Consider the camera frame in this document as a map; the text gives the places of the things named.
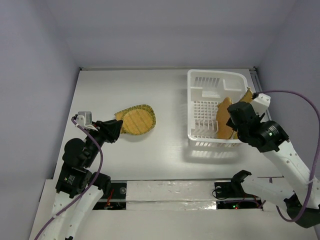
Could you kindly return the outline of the fan-shaped woven bamboo plate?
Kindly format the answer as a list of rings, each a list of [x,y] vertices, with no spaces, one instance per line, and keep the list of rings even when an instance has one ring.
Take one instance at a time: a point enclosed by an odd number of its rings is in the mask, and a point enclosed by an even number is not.
[[[140,104],[140,105],[136,105],[136,106],[132,106],[132,107],[126,108],[126,109],[124,109],[124,110],[122,110],[122,111],[119,111],[119,112],[115,113],[115,114],[114,114],[114,115],[115,115],[115,119],[116,119],[116,120],[122,120],[122,116],[123,116],[125,113],[127,113],[127,112],[130,111],[130,110],[137,109],[137,108],[146,109],[146,110],[150,110],[150,111],[153,111],[153,112],[154,112],[154,110],[152,109],[151,106],[149,106],[149,105],[147,105],[147,104]],[[121,134],[125,134],[123,128],[121,128],[121,132],[120,132],[120,133],[121,133]]]

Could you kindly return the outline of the rounded square orange woven plate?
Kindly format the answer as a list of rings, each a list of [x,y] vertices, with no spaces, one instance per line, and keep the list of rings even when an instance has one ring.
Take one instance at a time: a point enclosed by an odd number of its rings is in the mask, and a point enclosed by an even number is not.
[[[219,105],[216,114],[216,121],[218,132],[216,137],[222,140],[229,140],[232,138],[234,131],[231,127],[227,126],[227,122],[230,119],[230,114],[227,108],[232,104],[232,99],[226,97]]]

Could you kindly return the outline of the round woven bamboo plate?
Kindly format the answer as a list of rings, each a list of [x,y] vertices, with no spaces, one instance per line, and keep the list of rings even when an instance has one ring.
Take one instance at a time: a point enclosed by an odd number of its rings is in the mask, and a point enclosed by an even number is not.
[[[155,113],[149,109],[135,108],[126,112],[121,120],[125,134],[139,136],[148,133],[155,127]]]

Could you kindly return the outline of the square yellow woven plate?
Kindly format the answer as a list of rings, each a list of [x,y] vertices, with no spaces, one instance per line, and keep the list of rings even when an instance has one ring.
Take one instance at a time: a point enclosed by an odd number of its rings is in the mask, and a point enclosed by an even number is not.
[[[254,96],[253,91],[251,90],[250,87],[247,87],[245,94],[242,96],[242,98],[239,101],[244,103],[251,103],[253,100],[253,96]]]

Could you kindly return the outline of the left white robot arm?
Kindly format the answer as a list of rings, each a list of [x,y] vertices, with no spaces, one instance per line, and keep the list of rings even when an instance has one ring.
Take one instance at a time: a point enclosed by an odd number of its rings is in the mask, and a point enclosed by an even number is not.
[[[36,240],[77,239],[98,200],[113,193],[110,176],[101,173],[102,146],[118,140],[123,121],[93,122],[90,112],[79,112],[71,122],[86,138],[72,138],[64,146],[50,219]]]

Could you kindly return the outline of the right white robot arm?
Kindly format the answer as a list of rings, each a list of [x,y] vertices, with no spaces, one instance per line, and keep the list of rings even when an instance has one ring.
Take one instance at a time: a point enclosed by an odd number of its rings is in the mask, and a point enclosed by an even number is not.
[[[263,122],[250,103],[234,103],[227,111],[230,115],[227,125],[237,132],[238,139],[270,160],[291,187],[283,189],[241,170],[230,180],[231,192],[235,196],[249,194],[271,202],[277,211],[286,211],[287,222],[302,228],[318,225],[320,182],[299,157],[287,133],[275,121]]]

